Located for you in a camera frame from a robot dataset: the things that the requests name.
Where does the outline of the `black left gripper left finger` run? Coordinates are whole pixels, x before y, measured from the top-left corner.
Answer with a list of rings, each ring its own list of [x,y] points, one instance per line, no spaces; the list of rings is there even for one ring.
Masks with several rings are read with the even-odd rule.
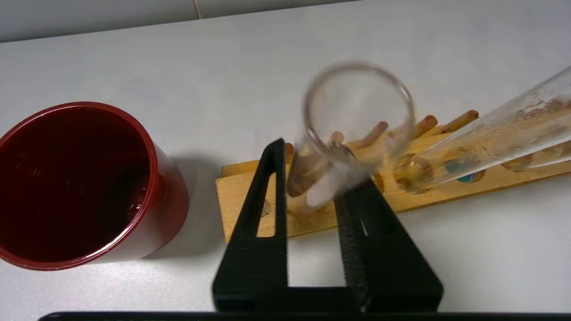
[[[257,311],[261,301],[288,287],[285,149],[286,143],[280,138],[262,153],[212,285],[218,312]],[[275,232],[259,238],[261,214],[273,173],[277,183]]]

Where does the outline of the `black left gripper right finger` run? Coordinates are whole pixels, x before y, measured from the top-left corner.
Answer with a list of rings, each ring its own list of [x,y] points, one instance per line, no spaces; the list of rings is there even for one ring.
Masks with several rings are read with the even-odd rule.
[[[361,313],[432,313],[444,287],[372,179],[335,197],[345,286]]]

